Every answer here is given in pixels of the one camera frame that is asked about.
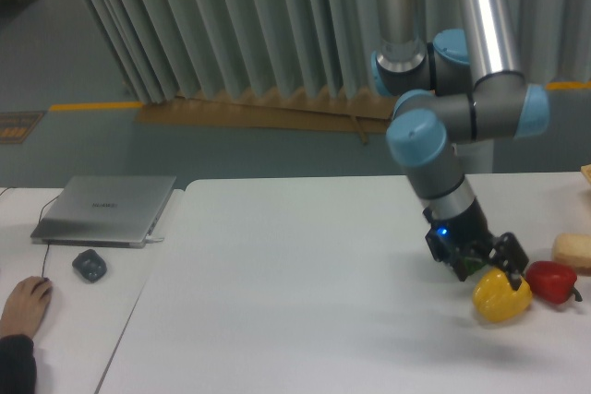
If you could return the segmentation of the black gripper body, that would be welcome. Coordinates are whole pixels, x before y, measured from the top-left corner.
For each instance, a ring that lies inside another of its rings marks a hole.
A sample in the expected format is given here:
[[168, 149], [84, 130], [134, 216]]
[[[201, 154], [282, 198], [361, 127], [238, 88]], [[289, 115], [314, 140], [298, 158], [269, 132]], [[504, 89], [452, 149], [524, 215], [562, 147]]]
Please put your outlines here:
[[447, 219], [437, 219], [430, 208], [424, 209], [423, 215], [430, 225], [425, 239], [435, 261], [488, 260], [492, 234], [477, 199], [466, 210]]

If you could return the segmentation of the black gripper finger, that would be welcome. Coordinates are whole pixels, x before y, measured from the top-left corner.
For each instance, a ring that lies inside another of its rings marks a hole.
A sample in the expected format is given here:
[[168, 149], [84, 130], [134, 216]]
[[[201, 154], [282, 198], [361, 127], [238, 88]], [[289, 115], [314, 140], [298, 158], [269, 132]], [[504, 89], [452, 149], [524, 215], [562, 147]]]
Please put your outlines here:
[[513, 290], [519, 290], [529, 258], [517, 237], [510, 232], [492, 236], [488, 245], [487, 263], [502, 271]]
[[448, 259], [448, 265], [458, 281], [466, 281], [472, 275], [472, 260], [470, 257], [451, 255]]

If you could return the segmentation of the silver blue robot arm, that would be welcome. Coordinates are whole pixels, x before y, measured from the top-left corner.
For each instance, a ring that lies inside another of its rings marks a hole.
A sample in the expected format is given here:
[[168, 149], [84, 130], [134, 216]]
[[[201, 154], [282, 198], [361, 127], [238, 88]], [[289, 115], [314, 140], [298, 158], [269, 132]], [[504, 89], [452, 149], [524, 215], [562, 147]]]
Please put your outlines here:
[[454, 148], [543, 133], [549, 99], [525, 80], [507, 0], [459, 4], [461, 28], [427, 42], [418, 0], [377, 0], [372, 74], [396, 100], [387, 144], [422, 204], [433, 258], [460, 281], [491, 266], [519, 289], [527, 255], [514, 234], [489, 230]]

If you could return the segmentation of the black sleeved forearm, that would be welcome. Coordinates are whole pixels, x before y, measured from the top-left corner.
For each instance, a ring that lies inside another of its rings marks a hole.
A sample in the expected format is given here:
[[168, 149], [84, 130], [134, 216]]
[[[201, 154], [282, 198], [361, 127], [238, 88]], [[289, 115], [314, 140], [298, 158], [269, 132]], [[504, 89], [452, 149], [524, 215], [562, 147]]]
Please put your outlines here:
[[1, 339], [1, 392], [34, 393], [37, 365], [33, 355], [33, 341], [18, 334]]

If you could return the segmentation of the person's bare hand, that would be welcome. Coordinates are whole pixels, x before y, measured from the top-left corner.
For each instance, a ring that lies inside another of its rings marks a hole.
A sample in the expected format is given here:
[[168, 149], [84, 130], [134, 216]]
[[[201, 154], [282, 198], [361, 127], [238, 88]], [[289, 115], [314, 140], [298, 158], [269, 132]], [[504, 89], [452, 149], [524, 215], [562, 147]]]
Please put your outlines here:
[[1, 337], [22, 334], [33, 339], [52, 300], [53, 284], [40, 276], [19, 282], [6, 299], [1, 315]]

